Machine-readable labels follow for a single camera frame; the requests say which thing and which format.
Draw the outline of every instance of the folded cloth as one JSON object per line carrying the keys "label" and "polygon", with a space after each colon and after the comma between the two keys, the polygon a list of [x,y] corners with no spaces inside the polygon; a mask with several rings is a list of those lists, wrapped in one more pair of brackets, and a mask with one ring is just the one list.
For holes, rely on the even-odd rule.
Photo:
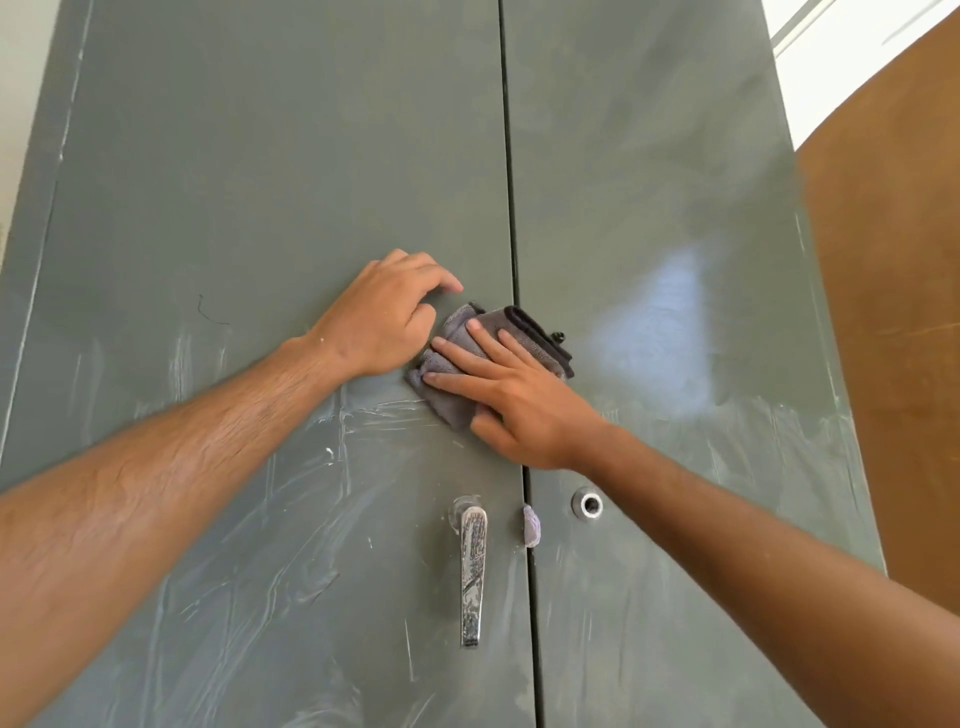
{"label": "folded cloth", "polygon": [[[496,336],[502,328],[507,329],[520,346],[530,352],[547,370],[560,379],[573,377],[573,370],[570,369],[570,359],[573,357],[559,344],[551,341],[540,325],[518,306],[508,305],[487,313],[476,303],[468,303],[454,311],[441,326],[440,335],[444,339],[487,359],[487,355],[466,329],[467,321],[470,319],[479,321],[493,336]],[[425,384],[423,375],[427,372],[438,374],[462,374],[463,372],[445,357],[432,349],[427,349],[414,362],[406,378],[417,394],[423,397],[448,425],[458,430],[467,429],[476,413],[476,402]]]}

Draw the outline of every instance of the cabinet door handle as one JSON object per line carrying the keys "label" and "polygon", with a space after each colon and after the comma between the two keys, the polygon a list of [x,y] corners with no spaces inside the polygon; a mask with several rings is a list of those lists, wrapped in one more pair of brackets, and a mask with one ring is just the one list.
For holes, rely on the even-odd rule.
{"label": "cabinet door handle", "polygon": [[487,561],[487,512],[470,506],[460,518],[460,644],[480,644],[483,570]]}

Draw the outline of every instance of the metal cabinet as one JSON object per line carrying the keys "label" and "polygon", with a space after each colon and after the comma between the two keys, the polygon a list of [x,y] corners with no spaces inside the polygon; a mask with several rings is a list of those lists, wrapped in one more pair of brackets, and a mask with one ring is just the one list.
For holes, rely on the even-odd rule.
{"label": "metal cabinet", "polygon": [[[3,485],[247,366],[403,247],[486,305],[518,292],[611,419],[880,564],[759,0],[499,11],[63,0],[0,279]],[[520,468],[397,375],[352,382],[36,725],[815,722],[602,494],[529,483],[532,573]]]}

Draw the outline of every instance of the curved brown surface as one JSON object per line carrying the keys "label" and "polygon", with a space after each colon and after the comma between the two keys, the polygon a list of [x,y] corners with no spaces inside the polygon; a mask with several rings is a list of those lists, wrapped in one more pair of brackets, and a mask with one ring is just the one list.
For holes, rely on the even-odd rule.
{"label": "curved brown surface", "polygon": [[960,12],[799,160],[890,575],[960,613]]}

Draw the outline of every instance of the person's right arm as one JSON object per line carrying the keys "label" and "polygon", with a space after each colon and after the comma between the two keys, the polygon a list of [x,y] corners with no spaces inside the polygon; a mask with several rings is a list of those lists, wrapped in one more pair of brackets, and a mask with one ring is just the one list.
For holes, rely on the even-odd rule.
{"label": "person's right arm", "polygon": [[504,456],[602,488],[827,726],[960,724],[960,618],[605,422],[506,331],[470,331],[492,361],[437,340],[468,374],[428,383],[495,409],[472,429]]}

